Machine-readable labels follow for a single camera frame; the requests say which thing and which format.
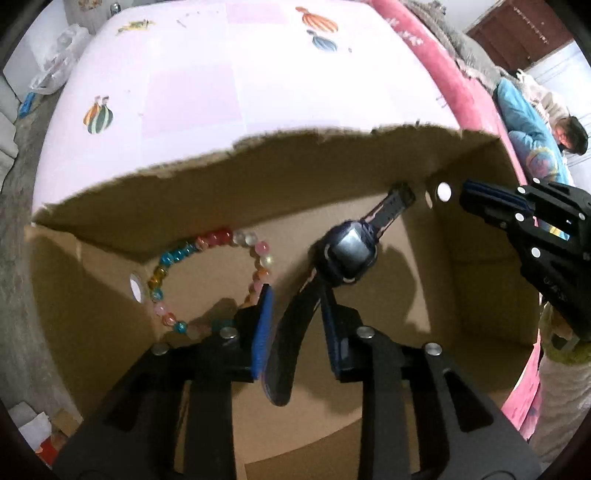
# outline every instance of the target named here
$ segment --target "floor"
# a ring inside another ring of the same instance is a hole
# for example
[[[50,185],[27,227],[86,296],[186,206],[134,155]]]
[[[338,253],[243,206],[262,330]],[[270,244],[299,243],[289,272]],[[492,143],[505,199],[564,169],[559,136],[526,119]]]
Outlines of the floor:
[[[53,415],[77,410],[61,383],[41,329],[28,280],[23,228],[30,221],[35,172],[59,92],[17,120],[16,162],[0,193],[0,400],[26,401]]]

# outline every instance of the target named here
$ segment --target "black watch strap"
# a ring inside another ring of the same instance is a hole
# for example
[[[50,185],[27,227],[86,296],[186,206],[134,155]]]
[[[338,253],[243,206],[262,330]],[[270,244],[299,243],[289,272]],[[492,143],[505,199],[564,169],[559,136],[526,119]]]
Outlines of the black watch strap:
[[[386,228],[410,207],[415,199],[413,191],[406,183],[396,184],[388,196],[363,220],[372,226],[374,235],[379,240]]]
[[[265,393],[273,405],[282,407],[291,398],[301,343],[320,304],[321,281],[316,269],[313,269],[277,324],[262,379]]]

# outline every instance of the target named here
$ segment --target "white bead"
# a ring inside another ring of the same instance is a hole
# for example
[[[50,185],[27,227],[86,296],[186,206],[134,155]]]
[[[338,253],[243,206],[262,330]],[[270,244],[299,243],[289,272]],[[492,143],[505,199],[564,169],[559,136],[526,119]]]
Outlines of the white bead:
[[[256,233],[249,232],[244,235],[244,243],[248,247],[254,247],[258,243],[258,237],[256,236]]]
[[[238,230],[234,232],[234,236],[232,237],[232,242],[234,245],[238,245],[239,247],[244,247],[244,232]]]
[[[274,260],[272,256],[265,255],[264,257],[259,258],[259,263],[263,268],[271,268],[274,263]]]

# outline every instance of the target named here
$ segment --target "orange bead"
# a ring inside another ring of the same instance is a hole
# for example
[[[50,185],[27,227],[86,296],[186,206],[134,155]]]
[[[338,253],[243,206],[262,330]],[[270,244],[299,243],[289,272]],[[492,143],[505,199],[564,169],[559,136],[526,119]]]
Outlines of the orange bead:
[[[154,269],[154,273],[152,274],[152,278],[156,278],[158,280],[163,280],[164,277],[168,275],[168,272],[165,268],[161,267],[160,265]]]
[[[200,236],[198,236],[195,239],[195,245],[197,245],[197,248],[199,250],[207,250],[209,248],[209,244],[206,242],[206,240]]]
[[[255,272],[253,278],[254,280],[260,280],[263,283],[269,283],[269,279],[271,278],[271,272],[270,270],[261,267]]]
[[[162,278],[152,277],[148,280],[148,288],[153,290],[159,288],[162,285]]]

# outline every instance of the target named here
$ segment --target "pink bead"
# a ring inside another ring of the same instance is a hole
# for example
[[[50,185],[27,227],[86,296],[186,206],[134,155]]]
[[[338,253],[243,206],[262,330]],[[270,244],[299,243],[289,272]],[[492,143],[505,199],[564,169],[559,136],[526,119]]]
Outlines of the pink bead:
[[[166,315],[169,312],[168,306],[163,302],[159,301],[154,304],[154,312],[159,317]]]
[[[249,291],[256,293],[257,295],[261,294],[263,283],[260,281],[254,281],[251,283],[251,286],[248,288]]]
[[[220,244],[220,238],[217,235],[217,232],[209,232],[205,236],[205,241],[210,247],[216,247]]]
[[[219,232],[216,232],[216,234],[219,238],[220,245],[230,245],[234,238],[234,234],[229,228],[222,228]]]
[[[255,252],[259,257],[263,257],[264,255],[268,255],[271,252],[271,248],[267,242],[258,242],[255,245]]]
[[[172,327],[177,323],[177,318],[174,316],[174,313],[168,312],[162,316],[162,323],[167,327]]]

